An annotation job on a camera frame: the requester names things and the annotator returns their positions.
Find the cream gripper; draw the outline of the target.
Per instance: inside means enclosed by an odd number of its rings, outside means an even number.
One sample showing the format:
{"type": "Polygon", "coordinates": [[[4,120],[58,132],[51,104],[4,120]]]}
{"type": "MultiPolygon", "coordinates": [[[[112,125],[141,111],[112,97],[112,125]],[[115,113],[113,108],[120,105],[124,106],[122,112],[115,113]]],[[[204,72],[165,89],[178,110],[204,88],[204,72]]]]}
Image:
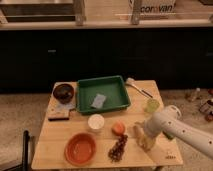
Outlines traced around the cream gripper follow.
{"type": "Polygon", "coordinates": [[[148,135],[146,135],[143,131],[143,129],[139,125],[134,125],[133,130],[136,137],[137,144],[144,150],[149,151],[153,148],[155,145],[156,139],[150,138],[148,135]]]}

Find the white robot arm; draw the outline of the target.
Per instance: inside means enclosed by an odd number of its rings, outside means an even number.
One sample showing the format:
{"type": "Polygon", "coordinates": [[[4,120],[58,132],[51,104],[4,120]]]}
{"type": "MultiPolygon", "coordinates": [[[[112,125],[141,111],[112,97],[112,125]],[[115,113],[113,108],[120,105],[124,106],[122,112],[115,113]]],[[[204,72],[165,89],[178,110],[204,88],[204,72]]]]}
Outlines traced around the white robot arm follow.
{"type": "Polygon", "coordinates": [[[161,132],[179,138],[199,152],[213,159],[213,134],[201,131],[180,121],[180,110],[169,105],[155,112],[142,123],[136,122],[133,130],[137,144],[144,150],[150,151],[161,132]]]}

